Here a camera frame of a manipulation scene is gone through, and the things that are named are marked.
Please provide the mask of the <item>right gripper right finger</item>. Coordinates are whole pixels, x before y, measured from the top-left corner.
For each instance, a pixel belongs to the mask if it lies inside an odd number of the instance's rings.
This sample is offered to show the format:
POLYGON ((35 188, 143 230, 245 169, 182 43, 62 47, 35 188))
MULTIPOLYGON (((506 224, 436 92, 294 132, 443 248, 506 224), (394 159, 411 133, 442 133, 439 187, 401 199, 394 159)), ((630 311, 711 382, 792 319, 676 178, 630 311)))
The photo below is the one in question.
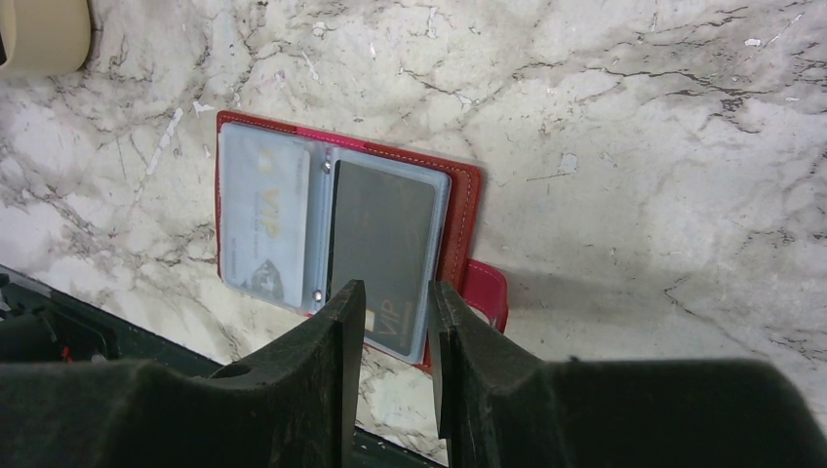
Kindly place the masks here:
POLYGON ((429 287, 438 434, 452 467, 822 467, 796 387, 744 359, 546 362, 429 287))

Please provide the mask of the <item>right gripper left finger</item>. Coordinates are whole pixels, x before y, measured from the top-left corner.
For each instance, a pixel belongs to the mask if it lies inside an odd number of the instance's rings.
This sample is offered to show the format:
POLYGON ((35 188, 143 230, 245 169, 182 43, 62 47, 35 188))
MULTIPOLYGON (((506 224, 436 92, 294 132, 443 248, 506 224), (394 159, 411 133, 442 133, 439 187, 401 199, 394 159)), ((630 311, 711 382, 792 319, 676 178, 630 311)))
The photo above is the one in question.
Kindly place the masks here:
POLYGON ((78 361, 45 313, 1 315, 5 467, 346 467, 366 291, 207 377, 154 360, 78 361))

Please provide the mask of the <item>red leather card holder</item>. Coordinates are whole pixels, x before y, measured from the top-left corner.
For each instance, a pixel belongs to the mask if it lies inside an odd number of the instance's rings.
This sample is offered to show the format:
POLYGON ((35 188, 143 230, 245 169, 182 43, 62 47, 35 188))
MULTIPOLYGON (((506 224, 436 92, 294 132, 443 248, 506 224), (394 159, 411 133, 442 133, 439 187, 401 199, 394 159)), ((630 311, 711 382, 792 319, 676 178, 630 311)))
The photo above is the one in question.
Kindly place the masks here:
POLYGON ((409 175, 436 187, 436 212, 432 224, 433 272, 424 286, 421 306, 423 353, 419 362, 407 364, 428 371, 431 353, 427 347, 426 298, 428 284, 443 281, 454 286, 497 329, 507 322, 507 283, 495 268, 470 258, 476 216, 483 184, 482 170, 472 164, 452 161, 368 140, 267 120, 241 112, 222 110, 217 115, 216 197, 218 275, 221 276, 220 223, 220 132, 230 125, 294 137, 307 145, 311 156, 305 244, 303 302, 286 308, 312 316, 338 291, 331 287, 332 236, 336 164, 355 162, 392 174, 409 175))

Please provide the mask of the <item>black VIP credit card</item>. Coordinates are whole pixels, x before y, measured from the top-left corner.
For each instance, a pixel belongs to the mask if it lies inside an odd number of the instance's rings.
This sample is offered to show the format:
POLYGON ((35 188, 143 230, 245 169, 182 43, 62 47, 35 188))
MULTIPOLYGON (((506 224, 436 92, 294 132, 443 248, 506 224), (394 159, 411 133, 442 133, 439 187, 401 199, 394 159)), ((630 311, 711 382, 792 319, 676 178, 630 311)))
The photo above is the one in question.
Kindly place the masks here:
POLYGON ((420 302, 433 272, 436 195, 421 178, 336 164, 331 287, 363 281, 365 340, 409 364, 423 353, 420 302))

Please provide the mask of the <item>white blue credit card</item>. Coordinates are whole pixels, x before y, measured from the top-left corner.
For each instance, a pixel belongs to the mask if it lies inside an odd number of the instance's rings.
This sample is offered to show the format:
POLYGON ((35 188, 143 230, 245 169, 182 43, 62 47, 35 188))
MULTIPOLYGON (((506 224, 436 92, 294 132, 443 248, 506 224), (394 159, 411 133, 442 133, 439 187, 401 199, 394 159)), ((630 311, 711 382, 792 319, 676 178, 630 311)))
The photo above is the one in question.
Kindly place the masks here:
POLYGON ((221 276, 277 305, 303 302, 311 156, 285 135, 232 124, 220 132, 221 276))

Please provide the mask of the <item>beige oval tray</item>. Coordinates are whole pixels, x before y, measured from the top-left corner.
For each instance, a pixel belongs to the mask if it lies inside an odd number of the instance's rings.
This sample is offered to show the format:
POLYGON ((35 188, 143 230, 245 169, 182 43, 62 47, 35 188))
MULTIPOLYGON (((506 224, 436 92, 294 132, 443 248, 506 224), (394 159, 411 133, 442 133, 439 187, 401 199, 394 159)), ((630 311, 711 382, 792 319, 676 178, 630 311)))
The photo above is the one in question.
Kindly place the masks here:
POLYGON ((1 77, 71 73, 92 42, 87 0, 9 0, 1 3, 1 77))

